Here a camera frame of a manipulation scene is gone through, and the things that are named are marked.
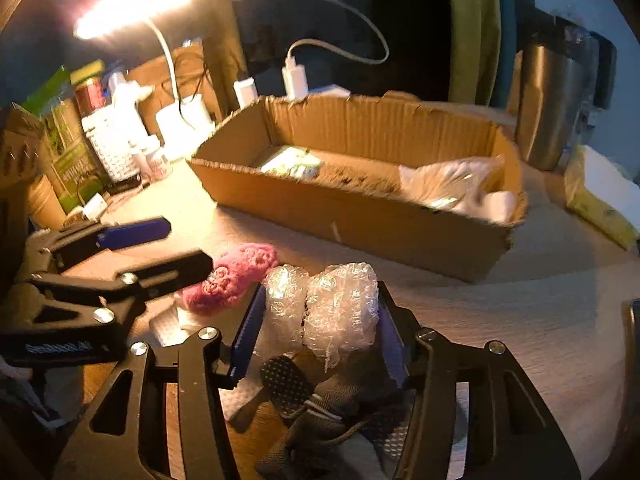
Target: white cable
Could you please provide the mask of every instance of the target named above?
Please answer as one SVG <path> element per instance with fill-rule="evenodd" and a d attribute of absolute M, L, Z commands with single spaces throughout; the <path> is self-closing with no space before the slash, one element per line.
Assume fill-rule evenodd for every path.
<path fill-rule="evenodd" d="M 231 0 L 232 2 L 242 2 L 244 0 Z M 380 29 L 376 27 L 376 25 L 367 17 L 365 16 L 362 12 L 360 12 L 358 9 L 356 9 L 355 7 L 351 7 L 350 5 L 347 5 L 343 2 L 341 2 L 340 0 L 322 0 L 324 2 L 328 2 L 330 4 L 334 4 L 337 5 L 339 7 L 342 7 L 343 9 L 347 9 L 350 10 L 351 12 L 353 12 L 356 16 L 358 16 L 360 19 L 362 19 L 365 23 L 367 23 L 367 25 L 369 25 L 369 27 L 371 28 L 371 30 L 373 30 L 373 32 L 376 33 L 377 37 L 380 38 L 380 43 L 382 43 L 382 46 L 385 49 L 385 57 L 383 57 L 382 59 L 369 59 L 367 57 L 362 57 L 362 56 L 356 56 L 355 54 L 352 54 L 351 52 L 347 52 L 346 50 L 341 49 L 338 46 L 332 45 L 331 43 L 327 43 L 325 41 L 321 41 L 321 40 L 314 40 L 313 38 L 305 38 L 304 40 L 297 40 L 293 45 L 291 45 L 289 47 L 289 51 L 287 52 L 287 58 L 291 57 L 291 53 L 293 51 L 294 48 L 301 46 L 301 45 L 312 45 L 312 46 L 319 46 L 321 48 L 325 48 L 335 54 L 339 54 L 340 56 L 345 57 L 346 59 L 350 59 L 352 61 L 357 61 L 360 63 L 364 63 L 364 64 L 368 64 L 368 65 L 379 65 L 384 63 L 388 58 L 389 58 L 389 45 L 386 42 L 386 39 L 384 37 L 384 35 L 382 34 L 382 32 L 380 32 Z"/>
<path fill-rule="evenodd" d="M 169 45 L 166 44 L 166 40 L 162 35 L 162 32 L 160 32 L 160 29 L 157 28 L 150 19 L 145 18 L 144 20 L 142 20 L 142 22 L 145 23 L 145 25 L 149 27 L 152 31 L 154 31 L 156 36 L 158 37 L 158 41 L 162 46 L 162 50 L 164 50 L 164 56 L 166 57 L 167 65 L 169 65 L 169 76 L 171 76 L 171 89 L 174 92 L 174 99 L 176 101 L 179 101 L 180 98 L 178 97 L 178 83 L 175 79 L 174 60 L 171 57 L 171 51 L 169 50 Z"/>

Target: green curtain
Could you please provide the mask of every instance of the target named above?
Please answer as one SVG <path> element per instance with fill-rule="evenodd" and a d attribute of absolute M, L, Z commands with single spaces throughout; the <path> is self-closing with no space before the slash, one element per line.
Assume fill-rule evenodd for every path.
<path fill-rule="evenodd" d="M 488 105 L 500 57 L 500 0 L 451 0 L 449 101 Z"/>
<path fill-rule="evenodd" d="M 495 76 L 491 106 L 506 108 L 513 79 L 518 31 L 516 28 L 516 0 L 500 0 L 500 61 Z"/>

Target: cardboard tube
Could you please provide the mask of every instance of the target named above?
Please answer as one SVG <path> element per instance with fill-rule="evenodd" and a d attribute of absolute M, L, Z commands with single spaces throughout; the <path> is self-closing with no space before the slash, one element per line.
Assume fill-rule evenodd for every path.
<path fill-rule="evenodd" d="M 43 229 L 57 230 L 65 222 L 65 212 L 46 175 L 41 175 L 29 186 L 29 215 Z"/>

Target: white lamp arm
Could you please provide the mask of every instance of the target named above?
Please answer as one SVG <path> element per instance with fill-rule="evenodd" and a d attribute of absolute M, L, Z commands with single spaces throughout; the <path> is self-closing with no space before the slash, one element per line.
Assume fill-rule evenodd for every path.
<path fill-rule="evenodd" d="M 171 88 L 172 88 L 172 91 L 174 92 L 174 99 L 178 101 L 180 99 L 178 97 L 178 83 L 175 79 L 174 60 L 171 57 L 171 51 L 169 50 L 169 45 L 166 44 L 166 40 L 162 35 L 162 32 L 160 32 L 160 29 L 157 28 L 150 19 L 145 18 L 144 20 L 142 20 L 142 22 L 145 23 L 147 27 L 149 27 L 152 31 L 155 32 L 156 36 L 158 37 L 158 41 L 162 46 L 162 50 L 164 50 L 164 56 L 166 57 L 166 62 L 169 65 L 169 75 L 171 76 Z"/>

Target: pink crocheted item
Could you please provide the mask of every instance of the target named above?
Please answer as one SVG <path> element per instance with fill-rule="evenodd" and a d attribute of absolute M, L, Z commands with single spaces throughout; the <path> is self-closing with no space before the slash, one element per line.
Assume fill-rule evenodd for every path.
<path fill-rule="evenodd" d="M 276 249 L 269 244 L 241 244 L 220 254 L 204 281 L 182 290 L 187 310 L 203 316 L 233 306 L 252 282 L 261 282 L 278 265 Z"/>

